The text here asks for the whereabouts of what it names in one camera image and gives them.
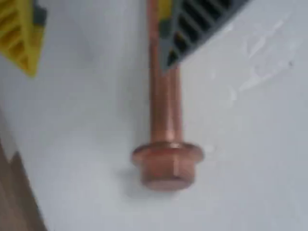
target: copper bolt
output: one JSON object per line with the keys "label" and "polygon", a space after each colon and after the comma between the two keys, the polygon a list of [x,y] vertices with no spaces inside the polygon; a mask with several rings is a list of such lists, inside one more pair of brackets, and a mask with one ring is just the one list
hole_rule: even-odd
{"label": "copper bolt", "polygon": [[158,191],[189,187],[202,150],[182,140],[179,68],[162,73],[158,60],[157,0],[148,0],[151,84],[151,142],[138,147],[133,162],[141,167],[142,183]]}

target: white surface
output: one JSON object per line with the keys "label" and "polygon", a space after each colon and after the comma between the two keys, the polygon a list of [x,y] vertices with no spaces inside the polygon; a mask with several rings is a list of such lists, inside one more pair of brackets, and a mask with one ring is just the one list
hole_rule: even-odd
{"label": "white surface", "polygon": [[0,111],[0,141],[6,158],[11,160],[18,149],[2,111]]}
{"label": "white surface", "polygon": [[143,190],[144,0],[47,1],[35,80],[0,59],[0,105],[50,231],[308,229],[306,0],[253,0],[182,66],[197,183]]}

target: gray plastic object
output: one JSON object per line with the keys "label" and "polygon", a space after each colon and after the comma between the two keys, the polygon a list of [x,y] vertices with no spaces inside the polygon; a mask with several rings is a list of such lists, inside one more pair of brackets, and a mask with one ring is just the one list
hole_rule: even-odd
{"label": "gray plastic object", "polygon": [[160,65],[166,71],[214,35],[249,0],[173,0],[160,23]]}
{"label": "gray plastic object", "polygon": [[39,6],[38,0],[33,0],[33,24],[45,26],[47,10]]}

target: bolt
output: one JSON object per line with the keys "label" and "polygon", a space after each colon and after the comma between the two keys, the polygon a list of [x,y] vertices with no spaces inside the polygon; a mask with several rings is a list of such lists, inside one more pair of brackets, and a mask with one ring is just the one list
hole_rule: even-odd
{"label": "bolt", "polygon": [[138,147],[133,162],[141,168],[142,183],[157,191],[188,188],[195,165],[203,160],[201,148],[183,141],[180,70],[162,73],[158,60],[157,0],[148,0],[150,38],[151,142]]}

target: smudge on white surface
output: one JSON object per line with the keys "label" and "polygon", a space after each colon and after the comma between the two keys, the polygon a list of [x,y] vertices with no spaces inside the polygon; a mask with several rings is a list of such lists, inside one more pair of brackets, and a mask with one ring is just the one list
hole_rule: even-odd
{"label": "smudge on white surface", "polygon": [[253,40],[254,38],[258,38],[259,34],[264,32],[263,28],[260,24],[254,24],[253,28],[254,28],[254,32],[252,34],[250,34],[249,36],[246,36],[244,41],[243,41],[242,50],[243,50],[244,55],[246,55],[246,56],[249,56],[249,53],[250,53],[251,48],[249,48],[249,47],[251,47],[251,45],[250,45],[251,40]]}
{"label": "smudge on white surface", "polygon": [[292,16],[292,13],[288,13],[285,17],[283,17],[281,20],[279,20],[272,29],[266,33],[264,36],[262,36],[251,48],[248,48],[248,40],[244,42],[244,50],[247,54],[248,58],[253,58],[256,54],[258,54],[264,47],[266,47],[268,40],[275,36],[290,20]]}
{"label": "smudge on white surface", "polygon": [[264,49],[262,56],[267,57],[268,55],[271,55],[273,52],[275,52],[277,49],[277,44],[271,44]]}
{"label": "smudge on white surface", "polygon": [[250,78],[239,87],[239,91],[249,90],[260,84],[261,78],[256,73],[255,68],[252,68],[250,72]]}
{"label": "smudge on white surface", "polygon": [[284,71],[290,69],[290,65],[289,65],[290,62],[292,62],[292,60],[289,60],[287,62],[280,62],[273,71],[267,73],[266,75],[264,75],[262,77],[259,76],[256,73],[255,68],[252,68],[250,78],[239,87],[239,91],[242,92],[242,91],[251,90],[251,89],[267,82],[268,80],[278,76],[279,74],[283,73]]}
{"label": "smudge on white surface", "polygon": [[234,103],[238,99],[238,94],[237,94],[237,91],[232,86],[228,86],[228,89],[229,89],[229,94],[230,94],[230,97],[228,100],[228,106],[233,107]]}

